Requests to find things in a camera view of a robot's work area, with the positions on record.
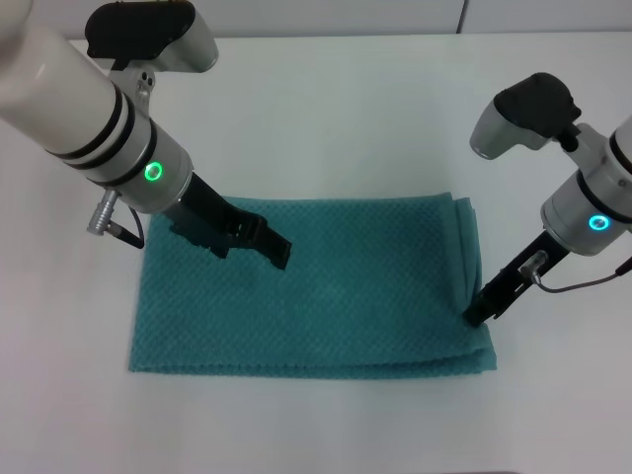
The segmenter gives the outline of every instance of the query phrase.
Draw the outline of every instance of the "textured fabric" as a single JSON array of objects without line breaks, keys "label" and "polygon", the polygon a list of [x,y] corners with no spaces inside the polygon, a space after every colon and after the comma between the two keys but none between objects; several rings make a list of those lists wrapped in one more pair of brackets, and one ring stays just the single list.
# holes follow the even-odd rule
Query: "textured fabric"
[{"label": "textured fabric", "polygon": [[132,371],[407,378],[496,368],[469,200],[232,199],[292,242],[282,272],[257,252],[219,260],[152,219]]}]

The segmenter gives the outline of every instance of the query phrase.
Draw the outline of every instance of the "silver plug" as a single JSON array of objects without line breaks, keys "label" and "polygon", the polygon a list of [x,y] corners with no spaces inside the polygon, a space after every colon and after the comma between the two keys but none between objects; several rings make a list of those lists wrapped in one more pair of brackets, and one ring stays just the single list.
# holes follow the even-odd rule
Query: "silver plug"
[{"label": "silver plug", "polygon": [[530,280],[533,284],[540,285],[542,280],[538,271],[544,264],[546,264],[548,259],[549,256],[546,252],[538,250],[535,254],[529,257],[526,262],[524,262],[524,265],[522,265],[518,271],[523,277]]},{"label": "silver plug", "polygon": [[108,230],[119,196],[120,193],[115,190],[104,192],[101,202],[97,204],[97,208],[88,223],[88,232],[94,235],[103,235]]}]

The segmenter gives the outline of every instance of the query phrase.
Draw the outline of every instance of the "blue led ring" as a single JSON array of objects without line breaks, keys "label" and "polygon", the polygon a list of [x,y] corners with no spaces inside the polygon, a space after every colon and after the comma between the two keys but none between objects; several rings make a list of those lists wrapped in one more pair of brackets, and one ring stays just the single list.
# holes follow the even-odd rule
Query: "blue led ring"
[{"label": "blue led ring", "polygon": [[600,232],[610,226],[610,219],[605,215],[597,214],[591,217],[591,220],[589,220],[589,226],[592,230]]}]

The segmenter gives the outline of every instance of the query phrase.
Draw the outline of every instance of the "white table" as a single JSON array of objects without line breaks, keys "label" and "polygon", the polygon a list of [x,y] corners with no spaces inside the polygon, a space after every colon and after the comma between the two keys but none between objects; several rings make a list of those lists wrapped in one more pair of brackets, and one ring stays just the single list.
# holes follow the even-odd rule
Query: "white table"
[{"label": "white table", "polygon": [[[492,97],[548,71],[602,133],[632,113],[632,34],[218,45],[210,72],[160,74],[151,111],[219,192],[471,197],[485,279],[540,232],[539,206],[574,170],[555,145],[477,158],[468,138]],[[492,324],[499,370],[481,376],[131,374],[142,254],[85,232],[99,189],[4,124],[0,143],[0,472],[630,470],[630,277],[531,290]],[[117,219],[132,223],[123,206]],[[631,254],[626,235],[546,280],[605,276]]]}]

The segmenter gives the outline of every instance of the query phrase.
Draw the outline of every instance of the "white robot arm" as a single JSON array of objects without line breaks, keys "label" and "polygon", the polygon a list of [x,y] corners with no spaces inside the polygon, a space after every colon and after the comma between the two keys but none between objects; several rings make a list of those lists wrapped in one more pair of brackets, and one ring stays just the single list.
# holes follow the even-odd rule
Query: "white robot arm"
[{"label": "white robot arm", "polygon": [[537,73],[498,94],[479,118],[470,146],[496,159],[515,145],[539,150],[559,142],[577,164],[544,204],[544,232],[474,298],[464,317],[474,326],[498,318],[531,285],[559,293],[604,283],[632,271],[632,259],[612,276],[552,289],[541,277],[569,253],[594,256],[632,229],[632,118],[609,138],[590,125],[574,125],[582,112],[556,77]]},{"label": "white robot arm", "polygon": [[136,210],[163,213],[174,232],[220,258],[251,248],[284,269],[291,244],[262,216],[207,185],[185,149],[149,116],[154,71],[203,72],[217,59],[195,7],[178,1],[99,8],[86,37],[89,55],[114,62],[106,77],[58,33],[26,23],[31,3],[0,0],[0,118],[105,189],[88,230],[141,248],[111,221],[120,198],[137,224]]}]

